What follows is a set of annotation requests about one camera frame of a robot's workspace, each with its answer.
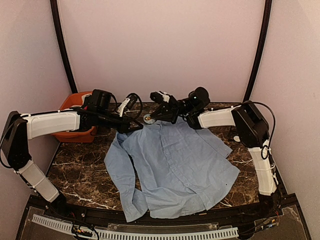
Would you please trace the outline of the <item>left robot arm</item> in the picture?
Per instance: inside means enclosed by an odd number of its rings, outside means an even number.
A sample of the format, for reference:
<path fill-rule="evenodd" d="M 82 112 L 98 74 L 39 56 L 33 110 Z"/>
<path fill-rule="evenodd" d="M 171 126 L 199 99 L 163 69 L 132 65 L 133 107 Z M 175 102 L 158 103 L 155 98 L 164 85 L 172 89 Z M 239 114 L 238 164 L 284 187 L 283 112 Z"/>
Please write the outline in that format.
<path fill-rule="evenodd" d="M 0 150 L 4 154 L 5 168 L 12 169 L 39 194 L 60 218 L 71 213 L 63 193 L 48 179 L 38 161 L 33 158 L 50 138 L 67 143 L 92 143 L 99 127 L 128 133 L 142 128 L 137 122 L 142 110 L 130 115 L 135 104 L 142 106 L 136 93 L 129 93 L 122 102 L 108 91 L 94 89 L 73 93 L 58 110 L 38 113 L 12 111 L 3 129 Z"/>

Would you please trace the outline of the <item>light blue shirt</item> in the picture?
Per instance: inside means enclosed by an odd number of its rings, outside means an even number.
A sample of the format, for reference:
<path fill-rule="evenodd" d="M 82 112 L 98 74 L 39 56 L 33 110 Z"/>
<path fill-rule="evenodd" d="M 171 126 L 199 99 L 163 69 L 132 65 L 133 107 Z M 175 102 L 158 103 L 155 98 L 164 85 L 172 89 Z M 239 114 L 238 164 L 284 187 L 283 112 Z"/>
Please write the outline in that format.
<path fill-rule="evenodd" d="M 117 133 L 104 163 L 127 222 L 145 213 L 175 219 L 209 210 L 230 192 L 239 169 L 231 148 L 209 129 L 179 119 Z"/>

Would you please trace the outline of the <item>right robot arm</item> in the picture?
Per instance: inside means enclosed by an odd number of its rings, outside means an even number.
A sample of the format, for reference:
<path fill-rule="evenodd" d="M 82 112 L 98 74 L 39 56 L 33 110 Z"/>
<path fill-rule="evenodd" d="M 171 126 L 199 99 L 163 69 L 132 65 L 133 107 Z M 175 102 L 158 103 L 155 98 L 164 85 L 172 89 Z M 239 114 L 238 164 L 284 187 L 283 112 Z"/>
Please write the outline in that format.
<path fill-rule="evenodd" d="M 273 132 L 257 108 L 258 102 L 245 101 L 231 107 L 206 110 L 211 101 L 208 91 L 203 87 L 196 88 L 188 97 L 180 100 L 162 91 L 150 93 L 150 99 L 158 104 L 150 115 L 151 120 L 175 124 L 181 117 L 195 130 L 235 127 L 240 142 L 247 147 L 253 159 L 259 194 L 271 196 L 276 192 L 278 180 L 270 151 Z"/>

